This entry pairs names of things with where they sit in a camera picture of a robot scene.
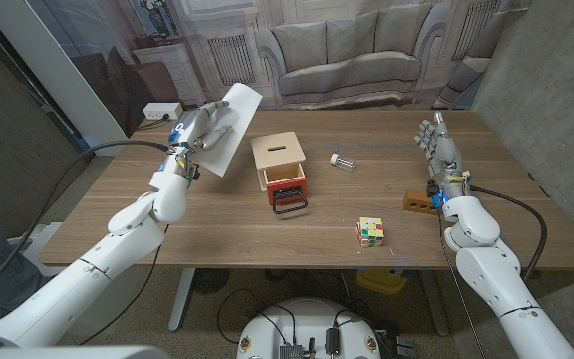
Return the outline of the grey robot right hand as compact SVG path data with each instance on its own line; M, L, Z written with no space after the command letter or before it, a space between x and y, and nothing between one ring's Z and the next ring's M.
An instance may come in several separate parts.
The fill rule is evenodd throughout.
M434 113L434 120L422 120L414 142L422 149L428 171L439 189L448 198L464 196L463 159L459 148L448 133L442 111Z

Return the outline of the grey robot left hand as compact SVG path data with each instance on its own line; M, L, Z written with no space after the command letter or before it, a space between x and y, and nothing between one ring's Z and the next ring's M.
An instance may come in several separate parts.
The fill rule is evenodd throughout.
M209 128L211 115L228 106L229 102L224 100L210 102L198 108L191 118L177 121L168 138L168 153L174 155L181 176L188 180L196 179L199 176L198 164L191 161L190 155L198 149L212 150L232 129L231 125L219 126L215 130Z

